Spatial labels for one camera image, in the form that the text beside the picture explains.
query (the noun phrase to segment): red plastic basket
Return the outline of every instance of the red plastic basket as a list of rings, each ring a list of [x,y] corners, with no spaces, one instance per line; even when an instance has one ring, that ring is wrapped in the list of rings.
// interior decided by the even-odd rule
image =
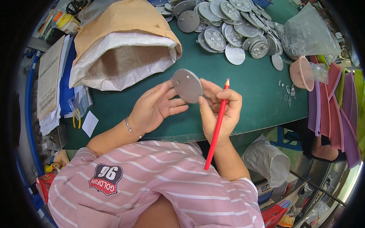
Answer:
[[[265,222],[265,227],[274,228],[276,224],[284,217],[288,208],[282,208],[279,205],[274,205],[271,208],[261,212],[262,218]]]

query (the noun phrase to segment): white card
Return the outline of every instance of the white card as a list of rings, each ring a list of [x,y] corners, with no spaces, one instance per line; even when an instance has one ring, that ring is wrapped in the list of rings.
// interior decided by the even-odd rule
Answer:
[[[94,116],[94,114],[89,111],[86,115],[86,118],[84,120],[84,123],[82,124],[82,129],[85,131],[85,133],[89,136],[89,138],[92,135],[92,132],[94,131],[97,123],[99,120]]]

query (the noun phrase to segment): printed logo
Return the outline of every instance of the printed logo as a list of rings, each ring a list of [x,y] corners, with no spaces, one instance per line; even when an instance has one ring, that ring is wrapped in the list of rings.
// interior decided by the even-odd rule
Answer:
[[[90,188],[94,187],[109,196],[117,192],[116,185],[123,177],[123,169],[120,166],[108,166],[98,164],[93,178],[89,180]]]

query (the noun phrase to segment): red pencil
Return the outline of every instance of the red pencil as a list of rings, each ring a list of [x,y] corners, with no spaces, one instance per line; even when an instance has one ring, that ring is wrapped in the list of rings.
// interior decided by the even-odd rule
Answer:
[[[229,78],[227,78],[226,84],[224,85],[224,89],[229,89]],[[210,163],[212,162],[215,146],[217,145],[220,127],[222,125],[224,110],[226,109],[226,103],[227,103],[227,99],[224,99],[224,100],[222,100],[222,103],[220,104],[217,125],[215,126],[212,143],[210,144],[207,161],[205,162],[205,166],[204,166],[205,170],[209,169]]]

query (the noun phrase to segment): pink plastic bowl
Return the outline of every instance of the pink plastic bowl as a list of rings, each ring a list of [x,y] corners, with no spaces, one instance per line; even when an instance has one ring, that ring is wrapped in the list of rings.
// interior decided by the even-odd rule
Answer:
[[[290,78],[298,88],[311,92],[314,88],[314,78],[311,65],[304,56],[293,62],[289,69]]]

